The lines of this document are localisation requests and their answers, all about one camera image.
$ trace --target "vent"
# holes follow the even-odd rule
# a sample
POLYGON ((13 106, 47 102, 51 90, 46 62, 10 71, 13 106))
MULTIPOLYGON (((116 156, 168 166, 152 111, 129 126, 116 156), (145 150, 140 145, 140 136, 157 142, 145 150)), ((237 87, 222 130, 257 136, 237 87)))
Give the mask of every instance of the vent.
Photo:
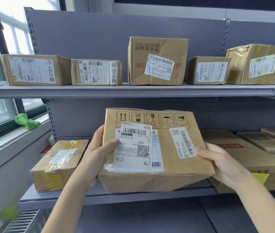
POLYGON ((9 223, 3 233, 40 233, 50 212, 49 209, 21 212, 9 223))

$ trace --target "yellow sticky note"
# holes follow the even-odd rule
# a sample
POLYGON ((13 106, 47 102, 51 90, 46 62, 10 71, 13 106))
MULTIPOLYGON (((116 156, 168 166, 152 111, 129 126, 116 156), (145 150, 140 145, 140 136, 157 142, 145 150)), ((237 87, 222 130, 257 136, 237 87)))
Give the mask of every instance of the yellow sticky note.
POLYGON ((267 180, 267 178, 268 178, 268 176, 269 176, 268 173, 256 173, 256 172, 252 172, 252 174, 253 174, 254 176, 256 176, 256 178, 257 178, 258 180, 260 180, 260 182, 261 182, 262 184, 265 184, 265 182, 266 182, 266 180, 267 180))

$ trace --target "green glove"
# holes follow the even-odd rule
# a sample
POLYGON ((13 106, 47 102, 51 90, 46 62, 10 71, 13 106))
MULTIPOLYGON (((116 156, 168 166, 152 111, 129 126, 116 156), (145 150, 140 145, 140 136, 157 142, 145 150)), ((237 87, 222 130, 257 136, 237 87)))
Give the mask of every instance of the green glove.
POLYGON ((15 122, 19 125, 25 125, 25 129, 27 130, 37 128, 41 125, 41 122, 39 121, 28 119, 26 114, 19 114, 16 117, 15 122))

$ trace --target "small cardboard box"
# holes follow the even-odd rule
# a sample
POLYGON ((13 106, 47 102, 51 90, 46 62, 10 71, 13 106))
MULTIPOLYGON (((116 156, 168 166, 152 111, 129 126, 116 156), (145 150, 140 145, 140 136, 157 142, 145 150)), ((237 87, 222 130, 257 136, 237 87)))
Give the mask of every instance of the small cardboard box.
POLYGON ((225 84, 229 75, 230 57, 190 58, 186 83, 194 85, 225 84))
POLYGON ((115 151, 113 151, 106 156, 104 166, 99 173, 99 179, 108 192, 172 191, 215 174, 211 161, 199 156, 181 158, 176 148, 170 128, 177 127, 188 133, 191 141, 187 141, 192 143, 187 148, 191 149, 191 152, 194 149, 191 147, 205 148, 192 112, 106 109, 103 144, 115 139, 122 124, 127 122, 152 125, 151 149, 154 151, 151 155, 155 154, 156 161, 152 162, 153 159, 151 159, 149 168, 158 168, 158 170, 127 173, 109 171, 106 167, 116 163, 115 151))
POLYGON ((71 60, 57 55, 1 55, 11 86, 62 86, 72 83, 71 60))
POLYGON ((72 84, 76 86, 119 86, 122 84, 120 61, 72 60, 72 84))
MULTIPOLYGON (((264 185, 268 190, 275 190, 275 157, 225 129, 201 130, 201 135, 205 142, 223 148, 250 172, 256 175, 268 174, 264 185)), ((209 181, 219 193, 233 192, 231 188, 214 178, 210 178, 209 181)))
POLYGON ((58 141, 31 170, 36 191, 63 189, 79 164, 88 142, 58 141))
POLYGON ((188 39, 131 37, 128 47, 130 85, 182 85, 188 39))
POLYGON ((236 135, 275 157, 275 138, 268 134, 259 132, 237 132, 236 135))
POLYGON ((275 84, 275 46, 250 44, 227 50, 231 71, 227 83, 275 84))

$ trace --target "shelf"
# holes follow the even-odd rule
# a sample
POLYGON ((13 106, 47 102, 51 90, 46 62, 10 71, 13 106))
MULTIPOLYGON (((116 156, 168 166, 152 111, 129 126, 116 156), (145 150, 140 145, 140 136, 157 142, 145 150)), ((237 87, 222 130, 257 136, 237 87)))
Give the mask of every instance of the shelf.
MULTIPOLYGON (((32 185, 20 199, 19 210, 37 210, 43 208, 53 208, 61 191, 37 192, 32 185)), ((208 180, 202 180, 188 185, 182 189, 171 192, 151 192, 151 193, 132 193, 132 194, 109 194, 100 181, 90 189, 84 205, 111 204, 123 202, 135 202, 145 200, 177 199, 185 197, 198 197, 216 195, 217 191, 208 180)))
POLYGON ((275 99, 275 85, 182 86, 1 86, 6 98, 148 98, 148 97, 252 97, 275 99))

